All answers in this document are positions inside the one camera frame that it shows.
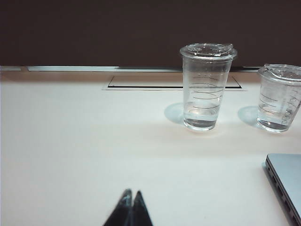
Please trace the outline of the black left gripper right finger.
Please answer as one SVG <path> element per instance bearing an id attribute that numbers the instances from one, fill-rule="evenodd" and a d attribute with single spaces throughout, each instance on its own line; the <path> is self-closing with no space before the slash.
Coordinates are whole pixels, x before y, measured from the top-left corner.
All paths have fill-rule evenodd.
<path id="1" fill-rule="evenodd" d="M 134 204 L 132 206 L 131 217 L 130 217 L 130 225 L 131 226 L 153 226 L 153 223 L 151 221 L 141 191 L 138 191 L 134 198 Z"/>

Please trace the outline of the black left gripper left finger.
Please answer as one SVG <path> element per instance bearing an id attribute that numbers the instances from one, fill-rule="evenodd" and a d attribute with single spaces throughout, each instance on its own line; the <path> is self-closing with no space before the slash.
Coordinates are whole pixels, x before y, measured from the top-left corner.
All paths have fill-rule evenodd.
<path id="1" fill-rule="evenodd" d="M 125 189 L 104 226 L 130 226 L 132 224 L 132 191 Z"/>

